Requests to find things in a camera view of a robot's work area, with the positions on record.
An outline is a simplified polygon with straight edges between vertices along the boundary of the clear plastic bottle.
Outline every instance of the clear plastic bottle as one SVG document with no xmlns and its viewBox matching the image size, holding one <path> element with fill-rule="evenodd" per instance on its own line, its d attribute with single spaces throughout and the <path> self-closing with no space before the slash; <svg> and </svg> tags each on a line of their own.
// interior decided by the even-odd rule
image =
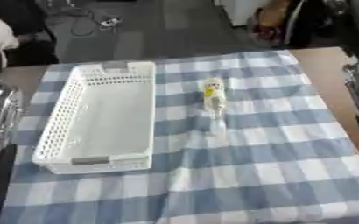
<svg viewBox="0 0 359 224">
<path fill-rule="evenodd" d="M 204 107 L 211 116 L 210 131 L 216 136 L 226 136 L 223 112 L 226 107 L 224 83 L 220 78 L 207 79 L 204 84 Z"/>
</svg>

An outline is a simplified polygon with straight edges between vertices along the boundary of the blue and white checkered tablecloth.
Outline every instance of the blue and white checkered tablecloth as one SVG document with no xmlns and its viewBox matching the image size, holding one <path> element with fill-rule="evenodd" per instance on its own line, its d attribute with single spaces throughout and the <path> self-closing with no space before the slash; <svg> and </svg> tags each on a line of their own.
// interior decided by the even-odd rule
<svg viewBox="0 0 359 224">
<path fill-rule="evenodd" d="M 359 154 L 289 52 L 156 63 L 152 168 L 89 175 L 32 163 L 74 65 L 49 68 L 20 123 L 0 223 L 359 222 Z M 202 112 L 207 77 L 226 85 L 226 141 Z"/>
</svg>

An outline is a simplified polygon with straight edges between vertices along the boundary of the gray carpet floor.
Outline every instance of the gray carpet floor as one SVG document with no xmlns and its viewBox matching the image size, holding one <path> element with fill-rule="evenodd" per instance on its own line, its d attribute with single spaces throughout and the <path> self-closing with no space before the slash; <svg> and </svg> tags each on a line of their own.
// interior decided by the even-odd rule
<svg viewBox="0 0 359 224">
<path fill-rule="evenodd" d="M 137 0 L 76 3 L 94 12 L 96 21 L 113 15 L 123 22 L 115 30 L 99 31 L 86 17 L 49 17 L 58 37 L 62 63 L 102 60 L 155 60 L 235 53 L 257 49 L 244 29 L 232 28 L 212 0 Z M 85 37 L 77 34 L 95 32 Z"/>
</svg>

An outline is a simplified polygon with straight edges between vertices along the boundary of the basket handle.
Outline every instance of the basket handle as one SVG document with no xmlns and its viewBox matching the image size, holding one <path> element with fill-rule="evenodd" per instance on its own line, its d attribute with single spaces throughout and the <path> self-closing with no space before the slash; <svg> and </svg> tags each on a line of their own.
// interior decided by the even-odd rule
<svg viewBox="0 0 359 224">
<path fill-rule="evenodd" d="M 74 157 L 72 165 L 101 165 L 110 163 L 109 157 Z"/>
</svg>

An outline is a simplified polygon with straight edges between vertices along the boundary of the black chair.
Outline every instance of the black chair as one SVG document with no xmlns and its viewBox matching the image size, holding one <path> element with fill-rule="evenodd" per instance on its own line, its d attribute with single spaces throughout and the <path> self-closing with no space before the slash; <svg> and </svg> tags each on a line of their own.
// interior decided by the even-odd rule
<svg viewBox="0 0 359 224">
<path fill-rule="evenodd" d="M 45 32 L 49 41 L 32 41 L 6 51 L 9 67 L 57 64 L 54 54 L 57 39 L 46 25 L 45 12 L 34 0 L 0 0 L 0 19 L 16 36 Z"/>
</svg>

